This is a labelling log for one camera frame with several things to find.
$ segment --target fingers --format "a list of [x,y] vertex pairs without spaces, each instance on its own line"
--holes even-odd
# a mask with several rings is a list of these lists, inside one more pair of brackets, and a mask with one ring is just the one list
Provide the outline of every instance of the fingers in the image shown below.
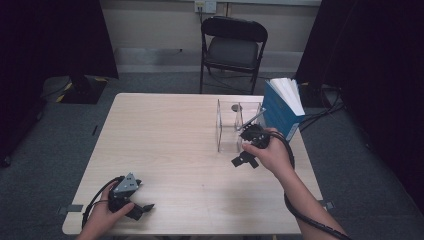
[[135,204],[133,202],[130,202],[128,204],[126,204],[125,206],[123,206],[121,209],[119,209],[117,212],[115,212],[113,215],[115,217],[116,220],[122,218],[123,216],[125,216],[127,213],[129,213],[133,208],[134,208]]
[[279,135],[280,137],[284,137],[284,136],[283,136],[283,134],[282,134],[282,133],[280,133],[280,132],[278,131],[278,129],[276,129],[276,128],[264,128],[264,130],[265,130],[265,131],[267,131],[267,132],[269,132],[269,133],[272,133],[272,134],[277,134],[277,135]]
[[108,200],[109,199],[109,191],[113,187],[114,184],[116,184],[117,181],[112,182],[109,184],[102,192],[102,196],[100,197],[100,200]]
[[261,155],[260,154],[261,149],[255,147],[255,146],[253,146],[251,144],[243,143],[241,145],[241,147],[243,148],[244,151],[246,151],[246,152],[248,152],[250,154],[253,154],[256,157],[259,157],[259,155]]

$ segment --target forearm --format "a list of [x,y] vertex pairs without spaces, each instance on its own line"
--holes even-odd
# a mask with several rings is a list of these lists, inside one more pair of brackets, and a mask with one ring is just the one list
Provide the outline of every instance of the forearm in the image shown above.
[[97,239],[96,236],[94,236],[89,231],[84,231],[84,230],[76,238],[76,240],[95,240],[95,239]]
[[[315,199],[293,169],[284,169],[274,175],[280,181],[287,198],[297,211],[304,216],[344,233],[342,227]],[[336,239],[299,219],[297,221],[304,239]]]

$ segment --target electrical outlet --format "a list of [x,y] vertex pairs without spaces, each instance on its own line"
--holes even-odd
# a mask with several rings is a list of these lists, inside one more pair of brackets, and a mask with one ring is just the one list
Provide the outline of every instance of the electrical outlet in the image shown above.
[[206,12],[205,5],[205,1],[194,1],[194,12],[200,12],[199,9],[201,9],[202,12]]
[[205,2],[206,13],[216,13],[216,2],[206,1]]

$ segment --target chair seat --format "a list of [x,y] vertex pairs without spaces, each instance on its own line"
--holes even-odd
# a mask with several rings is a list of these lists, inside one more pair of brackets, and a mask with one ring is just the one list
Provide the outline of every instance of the chair seat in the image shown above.
[[205,63],[255,69],[258,44],[237,39],[214,37],[209,45]]

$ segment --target person's right hand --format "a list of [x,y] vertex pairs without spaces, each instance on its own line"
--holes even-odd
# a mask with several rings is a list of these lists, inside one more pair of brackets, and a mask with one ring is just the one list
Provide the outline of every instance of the person's right hand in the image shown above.
[[[278,133],[278,130],[275,128],[266,128],[265,131]],[[258,157],[262,165],[274,175],[278,175],[277,173],[284,171],[284,169],[293,170],[286,147],[275,137],[271,137],[269,145],[265,149],[259,149],[246,143],[242,147],[246,152]]]

